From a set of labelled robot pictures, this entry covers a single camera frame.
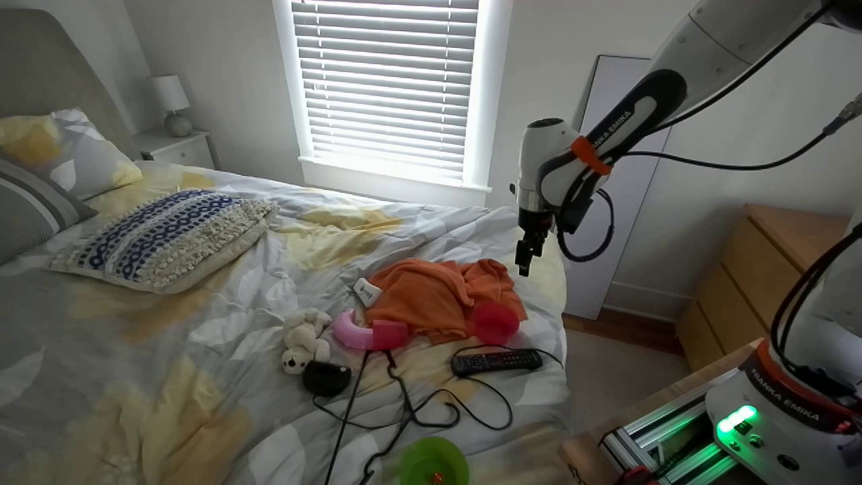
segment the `orange cloth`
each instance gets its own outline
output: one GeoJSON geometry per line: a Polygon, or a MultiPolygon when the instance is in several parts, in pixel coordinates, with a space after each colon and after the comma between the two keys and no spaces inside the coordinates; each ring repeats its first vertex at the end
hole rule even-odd
{"type": "Polygon", "coordinates": [[[381,294],[365,309],[365,321],[406,323],[430,341],[465,340],[476,302],[507,304],[524,321],[507,265],[493,257],[476,263],[404,257],[371,275],[371,283],[381,294]]]}

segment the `gray upholstered headboard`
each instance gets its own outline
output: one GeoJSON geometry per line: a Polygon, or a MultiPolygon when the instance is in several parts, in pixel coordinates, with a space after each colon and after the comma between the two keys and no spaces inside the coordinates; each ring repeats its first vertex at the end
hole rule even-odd
{"type": "Polygon", "coordinates": [[[0,7],[0,115],[80,108],[123,152],[134,152],[97,73],[45,11],[0,7]]]}

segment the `remote control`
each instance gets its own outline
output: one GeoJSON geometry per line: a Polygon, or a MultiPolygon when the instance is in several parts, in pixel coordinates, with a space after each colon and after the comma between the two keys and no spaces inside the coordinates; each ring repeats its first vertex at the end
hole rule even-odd
{"type": "Polygon", "coordinates": [[[501,368],[538,368],[540,356],[535,349],[501,349],[501,352],[469,352],[449,358],[456,376],[469,376],[478,372],[501,372],[501,368]]]}

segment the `green light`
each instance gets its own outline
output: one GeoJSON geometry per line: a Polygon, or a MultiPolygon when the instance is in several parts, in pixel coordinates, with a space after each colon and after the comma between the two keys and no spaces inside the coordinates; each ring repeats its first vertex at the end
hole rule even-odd
{"type": "Polygon", "coordinates": [[[756,415],[756,410],[751,403],[738,407],[734,412],[730,412],[722,423],[718,431],[730,432],[738,423],[746,423],[756,415]]]}

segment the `pillow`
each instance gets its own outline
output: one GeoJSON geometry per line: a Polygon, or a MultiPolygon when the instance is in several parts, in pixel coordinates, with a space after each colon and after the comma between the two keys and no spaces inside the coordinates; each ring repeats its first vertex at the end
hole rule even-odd
{"type": "Polygon", "coordinates": [[[267,230],[268,201],[236,191],[175,191],[51,257],[51,269],[112,286],[179,294],[267,230]]]}
{"type": "Polygon", "coordinates": [[[139,176],[139,170],[89,123],[82,110],[0,117],[0,156],[51,176],[77,198],[139,176]]]}
{"type": "Polygon", "coordinates": [[[0,159],[0,263],[91,216],[57,183],[0,159]]]}

